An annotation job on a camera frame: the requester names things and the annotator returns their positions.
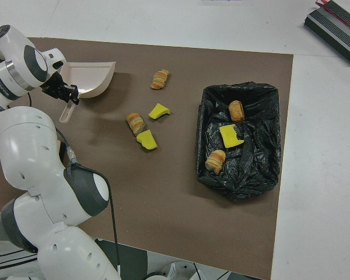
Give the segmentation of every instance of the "brown table surface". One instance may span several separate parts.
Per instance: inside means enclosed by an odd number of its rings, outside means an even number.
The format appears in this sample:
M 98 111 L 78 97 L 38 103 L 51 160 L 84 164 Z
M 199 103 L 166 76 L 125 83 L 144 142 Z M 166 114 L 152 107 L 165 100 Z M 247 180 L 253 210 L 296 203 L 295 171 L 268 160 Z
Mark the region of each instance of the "brown table surface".
M 279 90 L 282 146 L 292 55 L 33 38 L 41 51 L 59 48 L 68 61 L 117 61 L 113 80 L 99 97 L 83 99 L 68 124 L 58 119 L 65 103 L 36 90 L 33 106 L 54 120 L 81 164 L 105 174 L 113 189 L 122 244 L 268 279 L 279 186 L 258 198 L 230 202 L 195 176 L 195 136 L 202 91 L 247 81 Z M 160 69 L 170 71 L 162 90 L 149 86 Z M 156 103 L 171 115 L 148 117 Z M 26 97 L 16 104 L 27 104 Z M 141 114 L 158 144 L 147 151 L 125 122 Z M 0 166 L 0 210 L 21 192 Z M 91 236 L 112 240 L 110 209 L 81 225 Z

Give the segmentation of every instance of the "yellow foam piece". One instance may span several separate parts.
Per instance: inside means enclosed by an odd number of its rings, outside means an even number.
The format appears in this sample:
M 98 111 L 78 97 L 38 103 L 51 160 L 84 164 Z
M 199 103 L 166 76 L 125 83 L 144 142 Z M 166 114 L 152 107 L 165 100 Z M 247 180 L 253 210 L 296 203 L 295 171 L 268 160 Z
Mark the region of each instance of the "yellow foam piece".
M 147 150 L 157 148 L 157 143 L 153 138 L 151 130 L 149 129 L 138 134 L 138 136 L 136 136 L 136 140 Z
M 164 105 L 161 105 L 157 103 L 156 107 L 149 113 L 149 116 L 157 120 L 159 117 L 165 115 L 165 114 L 170 114 L 170 109 L 166 108 Z
M 223 143 L 226 148 L 232 148 L 242 144 L 243 140 L 238 140 L 237 133 L 233 129 L 236 125 L 229 124 L 219 127 L 219 131 L 222 134 Z

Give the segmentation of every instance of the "red cable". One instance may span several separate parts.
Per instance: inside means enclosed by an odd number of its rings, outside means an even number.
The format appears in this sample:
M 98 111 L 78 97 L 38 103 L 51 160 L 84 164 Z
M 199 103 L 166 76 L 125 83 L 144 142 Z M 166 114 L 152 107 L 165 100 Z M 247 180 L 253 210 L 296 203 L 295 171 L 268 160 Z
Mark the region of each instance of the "red cable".
M 319 3 L 318 1 L 316 1 L 316 5 L 318 5 L 319 7 L 324 8 L 328 13 L 334 15 L 340 22 L 342 22 L 344 25 L 346 25 L 348 28 L 350 28 L 350 24 L 347 23 L 346 21 L 344 21 L 343 19 L 341 19 L 338 15 L 336 15 L 330 8 L 326 7 L 325 4 Z

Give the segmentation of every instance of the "silver metal ring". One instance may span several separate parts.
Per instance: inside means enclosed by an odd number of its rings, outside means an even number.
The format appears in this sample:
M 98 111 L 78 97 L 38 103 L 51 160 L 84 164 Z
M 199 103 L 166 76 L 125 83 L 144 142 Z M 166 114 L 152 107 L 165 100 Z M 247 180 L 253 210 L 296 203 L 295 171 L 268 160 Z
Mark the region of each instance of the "silver metal ring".
M 30 86 L 23 78 L 22 76 L 18 73 L 16 70 L 14 63 L 12 61 L 5 61 L 6 68 L 9 71 L 9 74 L 12 76 L 14 81 L 23 88 L 24 90 L 27 90 L 28 92 L 35 89 L 35 87 Z

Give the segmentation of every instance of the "trash bag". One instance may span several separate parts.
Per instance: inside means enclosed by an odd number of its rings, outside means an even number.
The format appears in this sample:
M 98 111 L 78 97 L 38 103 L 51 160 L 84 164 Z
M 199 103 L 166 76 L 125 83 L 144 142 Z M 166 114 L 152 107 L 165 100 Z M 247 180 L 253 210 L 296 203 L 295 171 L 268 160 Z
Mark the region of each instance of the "trash bag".
M 233 123 L 228 105 L 239 100 L 245 120 Z M 244 143 L 226 149 L 219 127 L 235 124 Z M 205 167 L 214 150 L 223 150 L 226 161 L 218 175 Z M 246 82 L 204 89 L 198 111 L 197 180 L 232 201 L 256 197 L 272 190 L 279 180 L 281 163 L 278 90 L 268 84 Z

